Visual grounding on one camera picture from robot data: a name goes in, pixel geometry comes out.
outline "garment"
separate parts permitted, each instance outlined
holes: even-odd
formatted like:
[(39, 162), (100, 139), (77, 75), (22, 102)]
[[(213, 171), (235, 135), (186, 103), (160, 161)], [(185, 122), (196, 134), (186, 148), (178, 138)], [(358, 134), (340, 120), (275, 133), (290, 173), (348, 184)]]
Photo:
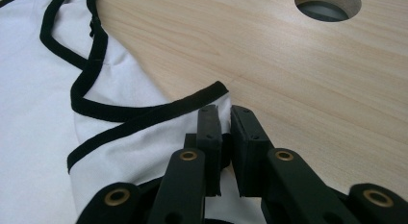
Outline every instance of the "garment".
[[(13, 0), (0, 40), (0, 223), (73, 223), (101, 188), (163, 176), (203, 106), (217, 105), (229, 132), (222, 83), (169, 103), (105, 33), (95, 0)], [(206, 216), (265, 222), (228, 172), (221, 181)]]

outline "light wood tabletop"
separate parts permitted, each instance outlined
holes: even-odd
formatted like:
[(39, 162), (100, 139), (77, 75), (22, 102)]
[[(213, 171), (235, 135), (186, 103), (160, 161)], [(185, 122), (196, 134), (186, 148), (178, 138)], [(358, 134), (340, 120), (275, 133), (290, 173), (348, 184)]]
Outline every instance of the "light wood tabletop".
[(370, 182), (407, 200), (408, 0), (325, 1), (356, 15), (318, 21), (295, 0), (98, 0), (98, 10), (169, 100), (221, 81), (329, 186)]

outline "table hole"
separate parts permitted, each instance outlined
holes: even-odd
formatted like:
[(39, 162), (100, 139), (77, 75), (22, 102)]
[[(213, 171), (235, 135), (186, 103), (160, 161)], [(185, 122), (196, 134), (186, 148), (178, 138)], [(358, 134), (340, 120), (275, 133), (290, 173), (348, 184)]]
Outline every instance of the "table hole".
[(339, 22), (355, 16), (361, 9), (361, 0), (294, 0), (305, 15), (319, 21)]

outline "white cloth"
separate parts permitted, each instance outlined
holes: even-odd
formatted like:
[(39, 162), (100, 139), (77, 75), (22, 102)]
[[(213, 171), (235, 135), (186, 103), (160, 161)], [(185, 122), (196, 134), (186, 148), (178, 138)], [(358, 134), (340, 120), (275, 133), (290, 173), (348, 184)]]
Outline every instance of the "white cloth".
[[(138, 185), (163, 176), (171, 153), (183, 147), (185, 133), (196, 133), (198, 108), (131, 109), (168, 101), (112, 37), (85, 99), (114, 106), (114, 112), (105, 112), (106, 117), (102, 111), (74, 112), (70, 89), (82, 70), (39, 40), (51, 1), (14, 0), (0, 8), (0, 223), (74, 223), (102, 187), (116, 182)], [(86, 0), (65, 0), (52, 37), (86, 60), (93, 44), (90, 19)], [(229, 94), (216, 91), (214, 100), (193, 100), (217, 105), (222, 132), (228, 133)], [(135, 115), (112, 121), (109, 117), (121, 116), (123, 107)], [(77, 158), (68, 174), (67, 156), (86, 145), (94, 150)], [(259, 205), (239, 198), (228, 172), (221, 181), (223, 197), (208, 200), (206, 216), (265, 223)]]

